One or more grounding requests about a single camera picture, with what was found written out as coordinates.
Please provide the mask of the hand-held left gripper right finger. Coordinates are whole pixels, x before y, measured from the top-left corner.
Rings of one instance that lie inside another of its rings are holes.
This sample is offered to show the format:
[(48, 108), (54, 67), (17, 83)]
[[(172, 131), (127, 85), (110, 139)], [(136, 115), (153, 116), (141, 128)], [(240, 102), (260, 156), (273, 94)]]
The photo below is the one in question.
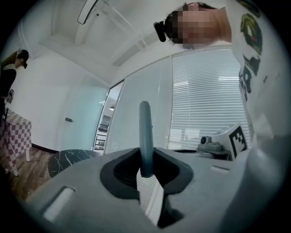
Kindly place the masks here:
[(154, 149), (154, 174), (163, 187), (157, 226), (169, 233), (221, 233), (232, 199), (226, 194), (233, 163)]

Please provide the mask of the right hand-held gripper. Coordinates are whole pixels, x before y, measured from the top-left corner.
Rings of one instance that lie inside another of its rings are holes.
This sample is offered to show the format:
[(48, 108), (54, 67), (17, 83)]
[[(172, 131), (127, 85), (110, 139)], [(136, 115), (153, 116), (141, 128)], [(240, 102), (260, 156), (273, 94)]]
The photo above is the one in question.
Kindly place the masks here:
[(227, 155), (227, 160), (234, 161), (248, 146), (241, 124), (236, 123), (202, 137), (197, 149), (215, 156)]

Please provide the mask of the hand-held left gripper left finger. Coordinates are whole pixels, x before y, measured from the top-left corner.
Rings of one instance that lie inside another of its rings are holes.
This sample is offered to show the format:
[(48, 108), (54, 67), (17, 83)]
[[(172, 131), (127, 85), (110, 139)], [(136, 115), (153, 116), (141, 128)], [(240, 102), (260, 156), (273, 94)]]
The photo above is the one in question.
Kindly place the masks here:
[(139, 149), (99, 156), (67, 150), (49, 160), (51, 179), (28, 199), (29, 209), (49, 232), (155, 233), (139, 205)]

